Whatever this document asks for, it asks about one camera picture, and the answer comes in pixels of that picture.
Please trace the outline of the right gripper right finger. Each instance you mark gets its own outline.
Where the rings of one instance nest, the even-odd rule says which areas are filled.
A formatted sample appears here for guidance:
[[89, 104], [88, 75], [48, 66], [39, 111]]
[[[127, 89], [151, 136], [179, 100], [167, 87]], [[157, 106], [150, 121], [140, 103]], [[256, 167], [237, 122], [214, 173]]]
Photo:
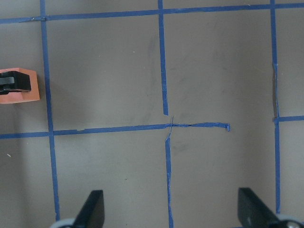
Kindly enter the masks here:
[[302, 228], [304, 226], [293, 217], [273, 213], [250, 188], [239, 188], [237, 200], [237, 217], [244, 228]]

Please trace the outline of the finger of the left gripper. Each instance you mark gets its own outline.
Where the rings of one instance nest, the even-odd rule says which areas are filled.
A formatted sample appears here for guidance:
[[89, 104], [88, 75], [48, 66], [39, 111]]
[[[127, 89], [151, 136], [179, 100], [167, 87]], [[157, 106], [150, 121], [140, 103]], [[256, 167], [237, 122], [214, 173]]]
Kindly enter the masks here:
[[30, 92], [30, 77], [18, 71], [8, 71], [0, 74], [0, 94]]

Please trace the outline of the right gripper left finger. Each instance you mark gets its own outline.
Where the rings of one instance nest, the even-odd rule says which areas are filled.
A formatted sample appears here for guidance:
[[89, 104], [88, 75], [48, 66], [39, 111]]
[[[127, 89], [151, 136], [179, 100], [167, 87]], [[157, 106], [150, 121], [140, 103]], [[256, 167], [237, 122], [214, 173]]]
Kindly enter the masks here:
[[102, 190], [93, 190], [75, 218], [59, 220], [52, 228], [102, 228], [105, 222], [105, 203]]

